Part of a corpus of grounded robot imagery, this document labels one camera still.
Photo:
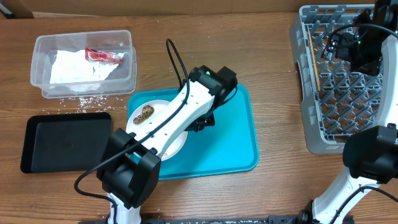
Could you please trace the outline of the brown food scrap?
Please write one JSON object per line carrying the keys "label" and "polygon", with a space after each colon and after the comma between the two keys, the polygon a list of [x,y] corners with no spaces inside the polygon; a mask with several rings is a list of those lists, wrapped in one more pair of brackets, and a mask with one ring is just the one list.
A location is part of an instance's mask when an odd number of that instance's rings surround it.
{"label": "brown food scrap", "polygon": [[155,109],[151,105],[145,105],[142,111],[133,119],[134,124],[141,124],[154,113]]}

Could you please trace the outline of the white round plate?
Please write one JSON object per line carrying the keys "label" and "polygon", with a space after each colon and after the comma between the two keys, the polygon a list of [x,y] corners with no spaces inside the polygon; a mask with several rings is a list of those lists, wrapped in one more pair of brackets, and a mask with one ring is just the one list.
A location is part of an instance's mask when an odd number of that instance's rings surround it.
{"label": "white round plate", "polygon": [[[149,122],[149,120],[160,113],[167,105],[169,101],[165,100],[152,100],[140,105],[133,113],[130,115],[126,126],[126,132],[131,133],[136,129],[142,129],[142,126]],[[167,148],[162,156],[162,161],[170,159],[176,155],[187,140],[188,132],[182,132]]]}

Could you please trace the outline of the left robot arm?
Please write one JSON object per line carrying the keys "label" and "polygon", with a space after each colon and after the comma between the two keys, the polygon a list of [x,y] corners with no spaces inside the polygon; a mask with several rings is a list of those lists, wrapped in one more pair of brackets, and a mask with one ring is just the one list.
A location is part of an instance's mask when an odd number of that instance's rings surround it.
{"label": "left robot arm", "polygon": [[106,223],[140,223],[140,206],[159,181],[161,158],[184,131],[215,124],[213,112],[237,87],[236,73],[194,68],[178,95],[162,110],[131,131],[118,129],[101,158],[96,176],[111,201]]}

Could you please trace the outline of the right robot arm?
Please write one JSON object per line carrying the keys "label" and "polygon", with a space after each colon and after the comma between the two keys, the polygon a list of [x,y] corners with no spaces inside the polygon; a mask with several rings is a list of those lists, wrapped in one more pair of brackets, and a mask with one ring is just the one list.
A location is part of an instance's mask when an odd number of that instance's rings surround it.
{"label": "right robot arm", "polygon": [[350,210],[397,177],[397,2],[303,6],[290,28],[305,140],[343,168],[296,223],[352,223]]}

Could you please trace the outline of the wooden chopstick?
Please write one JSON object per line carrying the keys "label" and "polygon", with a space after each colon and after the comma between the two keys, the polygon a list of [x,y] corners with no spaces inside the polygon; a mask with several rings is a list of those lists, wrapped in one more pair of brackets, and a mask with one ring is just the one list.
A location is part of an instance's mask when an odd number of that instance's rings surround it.
{"label": "wooden chopstick", "polygon": [[313,51],[313,42],[312,42],[312,35],[311,35],[311,30],[308,29],[308,41],[310,44],[310,55],[312,57],[312,63],[313,63],[313,71],[314,71],[314,76],[315,76],[315,81],[317,84],[317,90],[318,92],[321,91],[321,87],[320,87],[320,81],[319,81],[319,76],[318,76],[318,69],[317,69],[317,61],[315,60],[315,54]]}

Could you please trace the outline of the red sauce packet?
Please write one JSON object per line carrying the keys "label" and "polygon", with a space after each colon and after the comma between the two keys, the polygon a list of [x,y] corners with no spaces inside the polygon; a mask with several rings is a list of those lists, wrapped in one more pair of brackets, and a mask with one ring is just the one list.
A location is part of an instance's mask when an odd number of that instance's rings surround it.
{"label": "red sauce packet", "polygon": [[87,61],[120,64],[123,58],[124,53],[103,52],[90,48],[85,49],[85,59]]}

